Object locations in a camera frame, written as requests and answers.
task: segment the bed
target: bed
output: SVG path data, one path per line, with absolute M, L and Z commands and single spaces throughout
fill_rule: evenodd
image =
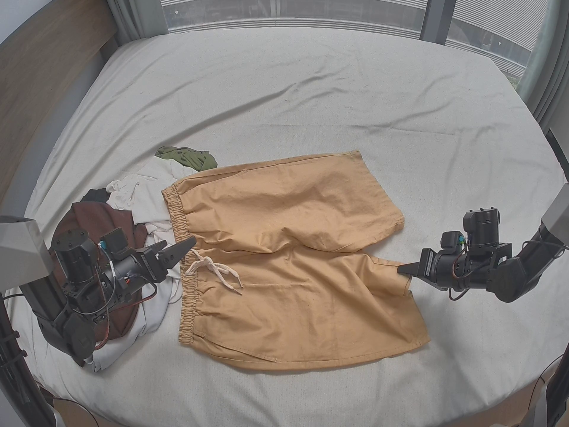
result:
M 501 212 L 514 252 L 564 184 L 529 110 L 486 57 L 388 35 L 267 27 L 163 35 L 110 58 L 57 141 L 28 203 L 46 241 L 89 188 L 136 172 L 162 145 L 209 150 L 219 166 L 358 149 L 405 215 L 369 248 L 412 262 L 469 209 Z M 567 260 L 506 304 L 459 302 L 413 280 L 431 342 L 331 371 L 240 371 L 178 343 L 181 302 L 158 331 L 92 374 L 49 347 L 29 306 L 9 313 L 32 374 L 127 426 L 428 427 L 524 387 L 569 336 Z

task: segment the curtain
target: curtain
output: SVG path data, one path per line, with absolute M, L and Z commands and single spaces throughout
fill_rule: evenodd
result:
M 120 45 L 168 33 L 160 0 L 107 0 L 117 22 Z
M 546 131 L 567 120 L 569 100 L 569 0 L 549 0 L 538 45 L 530 56 L 518 93 L 541 128 Z

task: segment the drawstring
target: drawstring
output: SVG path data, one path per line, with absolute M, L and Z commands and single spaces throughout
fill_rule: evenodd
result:
M 205 258 L 199 254 L 197 252 L 197 250 L 195 250 L 194 248 L 191 249 L 191 251 L 196 255 L 196 257 L 198 258 L 197 261 L 194 261 L 192 263 L 192 265 L 188 268 L 188 270 L 186 270 L 186 273 L 184 275 L 194 275 L 197 273 L 197 270 L 200 267 L 207 267 L 211 272 L 213 272 L 214 274 L 217 275 L 217 278 L 220 279 L 221 283 L 223 283 L 223 285 L 226 288 L 229 288 L 233 291 L 235 291 L 238 295 L 243 295 L 243 293 L 241 293 L 240 291 L 237 291 L 235 288 L 233 288 L 229 283 L 227 283 L 227 281 L 225 281 L 225 279 L 223 278 L 222 274 L 231 274 L 233 275 L 233 277 L 235 277 L 237 279 L 237 281 L 239 282 L 239 286 L 241 288 L 243 288 L 243 284 L 241 283 L 241 279 L 239 278 L 239 274 L 233 270 L 231 267 L 226 266 L 225 264 L 221 264 L 219 262 L 213 262 L 212 259 L 209 256 L 206 256 Z

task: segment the brown clothing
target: brown clothing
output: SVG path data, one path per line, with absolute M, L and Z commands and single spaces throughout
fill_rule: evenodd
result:
M 115 210 L 108 204 L 101 202 L 79 202 L 71 205 L 71 210 L 61 219 L 53 236 L 57 236 L 67 230 L 83 228 L 89 233 L 89 238 L 97 243 L 101 237 L 116 228 L 122 228 L 129 245 L 134 248 L 142 248 L 146 240 L 147 232 L 143 224 L 134 225 L 130 211 Z M 49 253 L 53 260 L 55 278 L 62 286 L 65 283 L 65 275 L 61 270 L 55 253 L 50 249 Z M 104 267 L 107 260 L 104 255 L 99 255 L 99 264 Z M 140 300 L 140 291 L 132 296 L 133 301 Z M 110 313 L 109 340 L 122 337 L 130 328 L 137 316 L 138 305 L 120 309 Z M 100 342 L 105 337 L 106 323 L 103 321 L 95 328 L 95 339 Z
M 179 340 L 232 366 L 358 364 L 427 343 L 409 279 L 364 253 L 403 215 L 359 152 L 196 173 L 163 191 L 176 241 L 236 270 L 183 275 Z M 182 274 L 196 260 L 189 253 Z

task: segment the wooden bed frame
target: wooden bed frame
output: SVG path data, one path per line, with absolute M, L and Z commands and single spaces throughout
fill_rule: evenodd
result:
M 106 0 L 53 0 L 0 44 L 0 204 L 38 126 L 116 31 Z

